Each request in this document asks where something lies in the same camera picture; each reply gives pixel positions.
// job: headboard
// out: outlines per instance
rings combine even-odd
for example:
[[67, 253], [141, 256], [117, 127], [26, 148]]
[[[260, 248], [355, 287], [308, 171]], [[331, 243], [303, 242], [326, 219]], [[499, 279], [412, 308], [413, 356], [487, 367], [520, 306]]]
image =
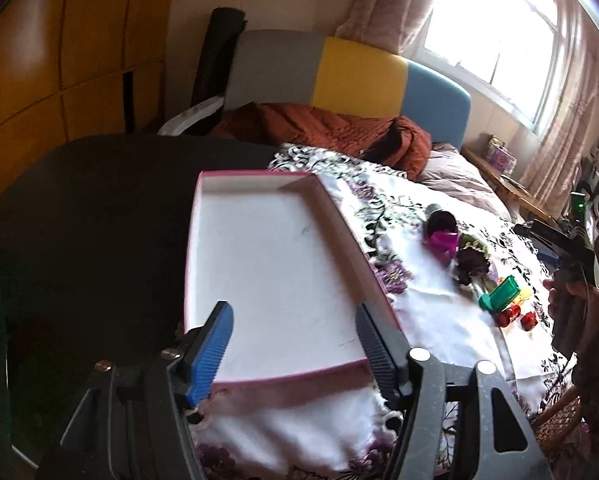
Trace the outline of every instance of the headboard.
[[470, 94], [425, 66], [314, 32], [249, 30], [238, 41], [224, 109], [300, 103], [362, 117], [405, 115], [433, 142], [461, 147]]

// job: orange blanket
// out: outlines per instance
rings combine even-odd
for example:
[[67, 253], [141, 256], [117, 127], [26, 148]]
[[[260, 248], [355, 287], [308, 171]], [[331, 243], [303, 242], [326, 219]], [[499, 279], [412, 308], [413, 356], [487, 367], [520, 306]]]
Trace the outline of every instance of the orange blanket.
[[279, 146], [293, 142], [406, 171], [414, 180], [431, 153], [431, 136], [404, 116], [363, 118], [298, 104], [249, 103], [213, 128], [212, 135]]

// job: green plastic object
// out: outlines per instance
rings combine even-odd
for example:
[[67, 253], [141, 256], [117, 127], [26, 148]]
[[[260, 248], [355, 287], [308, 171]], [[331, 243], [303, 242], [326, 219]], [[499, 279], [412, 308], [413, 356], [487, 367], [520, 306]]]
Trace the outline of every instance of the green plastic object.
[[511, 275], [490, 294], [482, 294], [479, 297], [479, 306], [489, 312], [502, 312], [520, 291], [515, 277]]

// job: blue gripper pad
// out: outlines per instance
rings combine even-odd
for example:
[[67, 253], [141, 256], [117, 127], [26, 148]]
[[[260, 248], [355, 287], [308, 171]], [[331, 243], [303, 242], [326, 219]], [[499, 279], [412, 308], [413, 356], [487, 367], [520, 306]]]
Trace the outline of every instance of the blue gripper pad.
[[233, 333], [233, 323], [233, 307], [219, 301], [198, 335], [201, 344], [190, 365], [191, 382], [186, 392], [186, 399], [192, 407], [197, 407], [211, 392], [211, 384]]

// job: curtain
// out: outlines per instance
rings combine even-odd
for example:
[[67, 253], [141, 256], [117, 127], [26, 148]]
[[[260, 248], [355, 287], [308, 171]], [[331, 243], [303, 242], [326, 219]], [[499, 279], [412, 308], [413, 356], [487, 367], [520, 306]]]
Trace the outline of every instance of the curtain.
[[579, 5], [571, 14], [563, 90], [537, 155], [521, 182], [552, 216], [559, 216], [568, 200], [573, 177], [588, 148], [587, 128], [598, 94], [595, 39], [588, 17]]
[[422, 29], [433, 0], [355, 0], [335, 35], [400, 54]]

